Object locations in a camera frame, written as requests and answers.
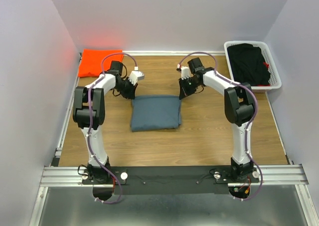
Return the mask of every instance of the blue-gray fabric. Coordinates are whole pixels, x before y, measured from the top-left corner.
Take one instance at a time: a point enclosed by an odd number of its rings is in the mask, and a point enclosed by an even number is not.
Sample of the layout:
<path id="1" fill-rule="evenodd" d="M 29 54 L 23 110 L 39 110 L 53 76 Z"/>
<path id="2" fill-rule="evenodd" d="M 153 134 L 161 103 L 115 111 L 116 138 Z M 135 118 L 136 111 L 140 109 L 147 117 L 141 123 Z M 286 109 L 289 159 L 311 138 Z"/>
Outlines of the blue-gray fabric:
<path id="1" fill-rule="evenodd" d="M 174 95 L 142 95 L 132 100 L 131 130 L 177 129 L 181 101 Z"/>

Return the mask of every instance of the wire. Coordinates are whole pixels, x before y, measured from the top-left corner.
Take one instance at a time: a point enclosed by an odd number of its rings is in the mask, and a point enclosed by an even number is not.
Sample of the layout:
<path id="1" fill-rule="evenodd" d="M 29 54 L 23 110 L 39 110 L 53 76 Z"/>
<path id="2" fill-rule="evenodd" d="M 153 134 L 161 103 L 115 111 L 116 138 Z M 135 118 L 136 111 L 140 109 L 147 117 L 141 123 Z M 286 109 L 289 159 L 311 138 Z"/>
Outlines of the wire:
<path id="1" fill-rule="evenodd" d="M 79 165 L 79 167 L 78 167 L 78 175 L 81 175 L 81 176 L 89 176 L 89 174 L 87 174 L 87 173 L 84 173 L 84 174 L 82 174 L 82 173 L 80 173 L 80 167 L 84 167 L 86 170 L 88 169 L 85 165 Z"/>
<path id="2" fill-rule="evenodd" d="M 202 88 L 202 90 L 199 91 L 199 92 L 195 92 L 195 94 L 199 94 L 199 93 L 203 92 L 204 91 L 204 86 L 201 86 L 201 88 Z"/>
<path id="3" fill-rule="evenodd" d="M 127 53 L 124 53 L 124 52 L 118 52 L 118 53 L 109 54 L 109 55 L 107 55 L 107 56 L 105 56 L 105 57 L 103 58 L 103 60 L 101 61 L 101 68 L 102 68 L 102 73 L 103 73 L 103 74 L 105 74 L 104 66 L 103 66 L 104 61 L 105 61 L 107 58 L 109 58 L 110 56 L 113 56 L 113 55 L 127 55 L 127 56 L 130 57 L 130 58 L 134 61 L 134 63 L 135 63 L 134 70 L 139 70 L 138 64 L 137 64 L 137 62 L 136 62 L 136 60 L 135 60 L 134 57 L 132 57 L 130 54 L 127 54 Z"/>
<path id="4" fill-rule="evenodd" d="M 215 169 L 209 170 L 209 173 L 210 173 L 212 176 L 214 176 L 214 173 L 211 172 L 211 171 L 213 171 L 213 170 L 215 170 Z"/>
<path id="5" fill-rule="evenodd" d="M 112 177 L 112 179 L 113 179 L 113 191 L 112 191 L 112 193 L 114 193 L 114 190 L 115 190 L 115 179 Z"/>
<path id="6" fill-rule="evenodd" d="M 124 79 L 125 77 L 128 76 L 128 69 L 126 68 L 126 66 L 123 64 L 124 68 L 125 68 L 125 76 L 121 76 L 122 79 Z"/>
<path id="7" fill-rule="evenodd" d="M 119 94 L 115 95 L 114 93 L 115 93 L 115 89 L 113 89 L 112 94 L 113 94 L 115 97 L 117 97 L 117 96 L 119 96 L 119 95 L 121 94 L 121 93 L 119 93 Z"/>
<path id="8" fill-rule="evenodd" d="M 248 180 L 248 177 L 245 179 L 245 182 L 244 182 L 244 184 L 238 189 L 238 191 L 239 190 L 241 190 L 245 185 L 246 185 L 246 183 L 247 183 L 247 180 Z"/>
<path id="9" fill-rule="evenodd" d="M 248 185 L 248 188 L 250 188 L 250 185 L 251 185 L 251 180 L 250 180 L 250 177 L 248 176 L 248 180 L 249 180 L 249 185 Z"/>

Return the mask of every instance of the robotic arm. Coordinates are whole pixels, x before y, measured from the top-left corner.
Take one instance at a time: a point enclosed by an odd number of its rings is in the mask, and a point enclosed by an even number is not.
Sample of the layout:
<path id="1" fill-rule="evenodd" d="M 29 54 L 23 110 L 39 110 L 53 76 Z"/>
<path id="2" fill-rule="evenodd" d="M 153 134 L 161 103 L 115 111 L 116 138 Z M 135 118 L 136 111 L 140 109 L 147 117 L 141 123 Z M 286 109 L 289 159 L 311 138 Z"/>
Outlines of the robotic arm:
<path id="1" fill-rule="evenodd" d="M 195 93 L 200 85 L 203 87 L 209 86 L 224 96 L 225 115 L 227 120 L 232 124 L 234 138 L 231 173 L 235 179 L 250 174 L 254 170 L 250 153 L 250 130 L 252 124 L 250 124 L 247 129 L 246 139 L 245 130 L 255 111 L 252 96 L 247 90 L 243 90 L 218 77 L 212 67 L 205 68 L 199 58 L 190 60 L 188 66 L 189 68 L 182 66 L 178 69 L 181 71 L 181 78 L 179 79 L 179 98 L 183 99 Z M 251 89 L 248 83 L 242 85 Z"/>
<path id="2" fill-rule="evenodd" d="M 124 98 L 135 99 L 138 81 L 144 79 L 144 74 L 140 71 L 132 71 L 129 77 L 123 79 L 121 77 L 122 70 L 123 64 L 121 62 L 112 61 L 110 69 L 105 74 L 100 74 L 98 79 L 85 87 L 76 87 L 74 92 L 73 120 L 78 123 L 84 137 L 87 138 L 90 116 L 89 107 L 84 105 L 84 103 L 88 103 L 88 89 L 93 85 L 91 91 L 91 99 L 93 100 L 93 126 L 90 143 L 97 159 L 103 165 L 108 163 L 108 155 L 104 150 L 102 138 L 102 124 L 105 119 L 104 95 L 109 90 L 116 89 Z M 93 167 L 100 167 L 92 157 L 89 157 L 88 164 Z"/>

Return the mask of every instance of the metal floor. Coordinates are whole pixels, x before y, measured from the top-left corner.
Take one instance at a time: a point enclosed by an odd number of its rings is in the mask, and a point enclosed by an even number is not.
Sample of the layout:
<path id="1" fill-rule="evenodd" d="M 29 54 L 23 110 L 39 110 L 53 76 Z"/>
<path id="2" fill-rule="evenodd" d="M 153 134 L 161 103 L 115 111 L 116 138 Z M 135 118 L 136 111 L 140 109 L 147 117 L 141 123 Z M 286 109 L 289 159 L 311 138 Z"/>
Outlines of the metal floor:
<path id="1" fill-rule="evenodd" d="M 229 195 L 124 196 L 94 202 L 91 187 L 49 188 L 41 226 L 305 226 L 294 185 L 266 185 L 252 200 Z"/>

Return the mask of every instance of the white basket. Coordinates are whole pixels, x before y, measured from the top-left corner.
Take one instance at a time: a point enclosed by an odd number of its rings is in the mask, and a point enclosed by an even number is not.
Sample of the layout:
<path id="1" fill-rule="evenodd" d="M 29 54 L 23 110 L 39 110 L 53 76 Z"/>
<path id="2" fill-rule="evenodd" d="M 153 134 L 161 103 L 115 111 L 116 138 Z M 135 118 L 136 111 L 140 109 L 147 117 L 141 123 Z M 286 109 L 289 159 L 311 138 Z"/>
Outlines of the white basket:
<path id="1" fill-rule="evenodd" d="M 233 76 L 233 72 L 231 70 L 227 48 L 232 46 L 232 45 L 238 45 L 238 44 L 243 44 L 243 43 L 252 44 L 253 46 L 260 47 L 261 53 L 262 53 L 263 57 L 265 58 L 266 63 L 269 64 L 268 71 L 270 72 L 270 79 L 269 79 L 270 86 L 252 86 L 251 88 L 252 88 L 253 92 L 264 93 L 264 92 L 269 91 L 271 89 L 280 88 L 281 87 L 281 80 L 280 80 L 276 65 L 274 63 L 274 59 L 271 56 L 271 53 L 270 53 L 270 50 L 269 50 L 267 44 L 262 42 L 262 41 L 235 40 L 235 41 L 228 41 L 224 44 L 224 49 L 225 49 L 225 54 L 226 54 L 226 59 L 227 59 L 227 64 L 228 64 L 228 69 L 229 69 L 231 79 L 234 80 L 234 76 Z"/>

